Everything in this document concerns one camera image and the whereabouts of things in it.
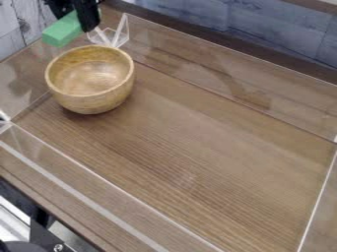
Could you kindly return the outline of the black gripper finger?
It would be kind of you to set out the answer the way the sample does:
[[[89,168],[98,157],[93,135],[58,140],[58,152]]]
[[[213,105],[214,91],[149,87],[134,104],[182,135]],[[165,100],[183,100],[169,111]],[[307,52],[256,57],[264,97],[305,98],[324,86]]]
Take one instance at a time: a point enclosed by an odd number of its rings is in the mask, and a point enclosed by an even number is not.
[[[90,32],[101,24],[101,0],[71,0],[82,30]]]
[[[72,10],[71,0],[43,0],[55,17],[62,19]]]

